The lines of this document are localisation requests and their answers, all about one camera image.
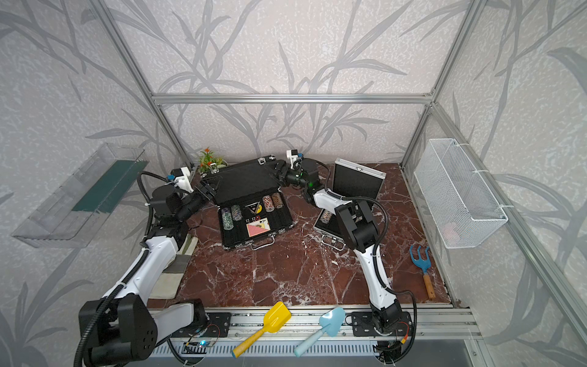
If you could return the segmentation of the black poker set case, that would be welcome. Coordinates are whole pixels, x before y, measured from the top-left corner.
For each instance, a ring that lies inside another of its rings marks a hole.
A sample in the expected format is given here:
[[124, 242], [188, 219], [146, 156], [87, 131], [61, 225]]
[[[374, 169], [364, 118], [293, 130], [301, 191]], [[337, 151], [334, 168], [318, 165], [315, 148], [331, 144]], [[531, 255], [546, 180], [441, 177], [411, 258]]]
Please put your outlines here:
[[238, 249], [275, 239], [294, 219], [275, 176], [276, 157], [264, 156], [221, 168], [201, 181], [216, 190], [223, 248]]

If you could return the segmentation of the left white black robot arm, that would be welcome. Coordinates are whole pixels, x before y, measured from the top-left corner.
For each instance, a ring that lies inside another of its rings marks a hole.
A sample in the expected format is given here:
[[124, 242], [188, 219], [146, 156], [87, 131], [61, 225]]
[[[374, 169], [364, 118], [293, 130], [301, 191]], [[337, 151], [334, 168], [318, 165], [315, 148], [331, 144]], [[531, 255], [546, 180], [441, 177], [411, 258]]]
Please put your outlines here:
[[202, 301], [186, 301], [157, 313], [148, 310], [151, 292], [164, 271], [189, 240], [189, 218], [215, 196], [208, 184], [192, 185], [192, 172], [176, 168], [164, 177], [164, 185], [149, 194], [142, 171], [137, 185], [148, 207], [142, 250], [125, 274], [101, 298], [88, 301], [79, 311], [80, 341], [75, 366], [123, 366], [147, 359], [180, 329], [203, 332], [209, 317]]

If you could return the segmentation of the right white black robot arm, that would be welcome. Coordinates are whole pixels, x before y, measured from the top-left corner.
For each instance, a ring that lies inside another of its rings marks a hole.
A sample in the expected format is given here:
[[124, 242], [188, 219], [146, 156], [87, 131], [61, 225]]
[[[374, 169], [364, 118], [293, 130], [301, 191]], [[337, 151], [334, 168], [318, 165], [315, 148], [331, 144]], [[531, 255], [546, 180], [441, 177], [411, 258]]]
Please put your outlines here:
[[417, 305], [410, 291], [390, 286], [382, 261], [381, 244], [388, 232], [389, 218], [377, 201], [385, 173], [344, 159], [337, 159], [334, 184], [328, 188], [319, 178], [322, 164], [295, 154], [286, 160], [268, 163], [268, 172], [282, 187], [303, 190], [307, 203], [334, 215], [339, 237], [355, 253], [368, 285], [374, 329], [388, 335], [404, 326], [414, 336]]

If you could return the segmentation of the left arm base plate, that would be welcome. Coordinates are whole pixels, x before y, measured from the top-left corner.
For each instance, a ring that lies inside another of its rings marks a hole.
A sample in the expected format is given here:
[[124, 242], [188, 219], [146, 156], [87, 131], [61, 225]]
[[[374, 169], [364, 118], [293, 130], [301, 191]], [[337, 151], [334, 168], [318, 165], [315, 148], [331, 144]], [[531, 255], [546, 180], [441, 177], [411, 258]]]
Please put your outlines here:
[[195, 338], [227, 338], [231, 325], [232, 314], [229, 312], [212, 312], [207, 315], [204, 326], [192, 325], [183, 330], [183, 335]]

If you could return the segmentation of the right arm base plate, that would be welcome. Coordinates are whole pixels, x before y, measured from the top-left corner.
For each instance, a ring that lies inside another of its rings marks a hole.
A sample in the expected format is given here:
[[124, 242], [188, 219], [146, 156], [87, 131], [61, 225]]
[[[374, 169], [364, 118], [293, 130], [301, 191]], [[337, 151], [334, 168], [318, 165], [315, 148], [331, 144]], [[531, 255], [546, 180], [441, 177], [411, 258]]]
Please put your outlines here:
[[394, 337], [403, 339], [405, 336], [413, 335], [413, 322], [411, 314], [403, 311], [398, 321], [391, 324], [388, 331], [378, 331], [375, 328], [372, 312], [352, 312], [351, 326], [355, 337]]

